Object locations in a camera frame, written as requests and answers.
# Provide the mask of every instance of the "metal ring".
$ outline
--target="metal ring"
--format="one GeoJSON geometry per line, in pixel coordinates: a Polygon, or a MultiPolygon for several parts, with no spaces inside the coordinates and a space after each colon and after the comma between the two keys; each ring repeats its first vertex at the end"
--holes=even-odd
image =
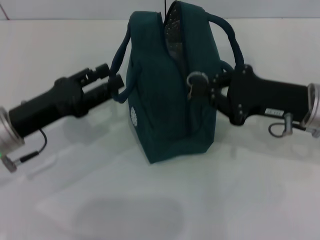
{"type": "Polygon", "coordinates": [[[208,76],[204,73],[204,72],[201,72],[201,71],[193,71],[191,72],[188,77],[186,78],[186,84],[188,84],[188,86],[191,88],[192,87],[192,84],[189,82],[189,79],[192,78],[192,77],[195,77],[195,76],[202,76],[205,80],[206,80],[206,83],[209,84],[209,78],[208,76]]]}
{"type": "Polygon", "coordinates": [[[5,156],[25,144],[12,127],[8,113],[0,107],[0,155],[5,156]]]}
{"type": "Polygon", "coordinates": [[[308,108],[309,111],[307,115],[302,120],[301,125],[306,128],[314,129],[311,124],[318,126],[319,114],[317,114],[319,110],[319,90],[320,86],[318,84],[311,83],[308,85],[308,108]]]}

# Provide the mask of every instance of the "white table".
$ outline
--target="white table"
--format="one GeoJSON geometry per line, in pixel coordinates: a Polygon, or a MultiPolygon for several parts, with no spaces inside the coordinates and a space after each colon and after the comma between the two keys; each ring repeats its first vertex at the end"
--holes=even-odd
{"type": "MultiPolygon", "coordinates": [[[[233,19],[245,62],[265,78],[320,83],[320,19],[233,19]]],[[[0,22],[0,103],[10,109],[55,79],[111,63],[127,21],[0,22]]],[[[212,26],[221,59],[226,35],[212,26]]],[[[129,51],[120,73],[125,78],[129,51]]],[[[206,154],[150,165],[127,105],[107,102],[47,128],[48,147],[16,174],[0,169],[0,240],[318,240],[320,140],[234,127],[218,115],[206,154]]],[[[41,146],[34,134],[18,157],[41,146]]]]}

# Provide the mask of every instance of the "white surface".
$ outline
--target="white surface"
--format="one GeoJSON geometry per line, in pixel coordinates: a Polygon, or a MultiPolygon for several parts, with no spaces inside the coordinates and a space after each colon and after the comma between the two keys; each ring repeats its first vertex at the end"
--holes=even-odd
{"type": "MultiPolygon", "coordinates": [[[[320,19],[229,22],[259,76],[320,83],[320,19]]],[[[127,21],[0,22],[1,105],[9,109],[61,76],[110,64],[126,28],[127,21]]],[[[233,63],[227,37],[212,29],[221,59],[233,63]]],[[[219,114],[206,154],[149,165],[126,104],[63,119],[45,129],[40,157],[14,175],[0,169],[0,239],[318,240],[320,142],[298,131],[272,138],[274,121],[251,117],[234,127],[219,114]]],[[[39,134],[28,137],[12,157],[42,142],[39,134]]]]}
{"type": "Polygon", "coordinates": [[[129,19],[134,11],[165,12],[164,0],[1,0],[10,19],[129,19]]]}
{"type": "MultiPolygon", "coordinates": [[[[166,0],[167,10],[174,0],[166,0]]],[[[315,0],[183,0],[222,18],[319,18],[315,0]]]]}

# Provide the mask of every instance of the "teal bag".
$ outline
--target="teal bag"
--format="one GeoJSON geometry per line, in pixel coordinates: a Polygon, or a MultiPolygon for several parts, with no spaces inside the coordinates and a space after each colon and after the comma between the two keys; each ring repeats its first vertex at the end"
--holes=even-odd
{"type": "Polygon", "coordinates": [[[115,75],[131,38],[126,89],[113,99],[128,99],[129,112],[150,163],[180,155],[205,153],[214,141],[216,110],[209,99],[188,99],[187,77],[205,73],[209,79],[232,71],[219,58],[210,24],[219,25],[230,41],[236,67],[244,58],[232,27],[201,7],[175,1],[162,22],[161,13],[136,11],[110,68],[115,75]]]}

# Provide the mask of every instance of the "cable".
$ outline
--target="cable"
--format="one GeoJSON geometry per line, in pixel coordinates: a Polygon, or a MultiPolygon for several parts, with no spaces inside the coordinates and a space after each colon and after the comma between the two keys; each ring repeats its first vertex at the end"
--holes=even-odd
{"type": "Polygon", "coordinates": [[[40,150],[38,151],[38,153],[40,154],[46,148],[47,143],[48,143],[48,139],[47,139],[47,136],[46,136],[45,132],[42,129],[39,129],[39,132],[42,134],[42,136],[44,138],[44,144],[40,148],[40,150]]]}
{"type": "Polygon", "coordinates": [[[8,17],[8,15],[7,15],[7,13],[6,13],[6,11],[5,11],[4,7],[3,7],[1,4],[0,4],[0,9],[2,10],[2,12],[3,12],[3,14],[4,14],[5,18],[6,18],[7,20],[10,20],[10,18],[8,17]]]}
{"type": "Polygon", "coordinates": [[[26,154],[18,159],[16,159],[15,161],[13,161],[16,165],[20,165],[22,163],[25,163],[26,161],[33,159],[34,157],[38,156],[47,146],[48,143],[48,139],[47,136],[45,134],[45,132],[42,129],[39,129],[39,132],[42,134],[43,138],[44,138],[44,144],[42,145],[42,147],[38,150],[38,151],[33,151],[29,154],[26,154]]]}
{"type": "MultiPolygon", "coordinates": [[[[281,135],[278,135],[278,134],[274,134],[273,132],[272,132],[272,127],[273,126],[279,126],[279,125],[285,125],[285,123],[284,122],[275,122],[275,123],[272,123],[272,124],[270,124],[270,126],[268,127],[268,131],[269,131],[269,133],[270,133],[270,135],[271,136],[273,136],[273,137],[275,137],[275,138],[277,138],[277,139],[280,139],[280,138],[283,138],[284,137],[284,134],[282,133],[281,135]]],[[[305,127],[302,127],[302,126],[300,126],[299,124],[296,124],[296,123],[293,123],[292,124],[292,127],[294,128],[294,129],[299,129],[299,130],[301,130],[301,131],[305,131],[306,130],[306,128],[305,127]]]]}

